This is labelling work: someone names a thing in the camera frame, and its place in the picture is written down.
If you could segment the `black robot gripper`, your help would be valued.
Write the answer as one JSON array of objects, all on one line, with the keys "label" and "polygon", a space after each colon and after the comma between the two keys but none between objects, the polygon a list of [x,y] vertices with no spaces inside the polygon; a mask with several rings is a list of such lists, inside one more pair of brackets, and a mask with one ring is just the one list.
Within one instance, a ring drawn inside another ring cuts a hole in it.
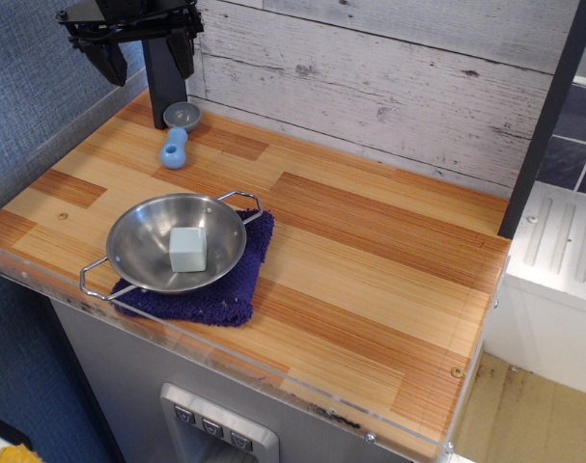
[{"label": "black robot gripper", "polygon": [[57,12],[56,20],[101,75],[118,87],[127,76],[118,43],[167,37],[181,77],[189,78],[194,73],[192,39],[204,31],[197,3],[184,0],[79,1]]}]

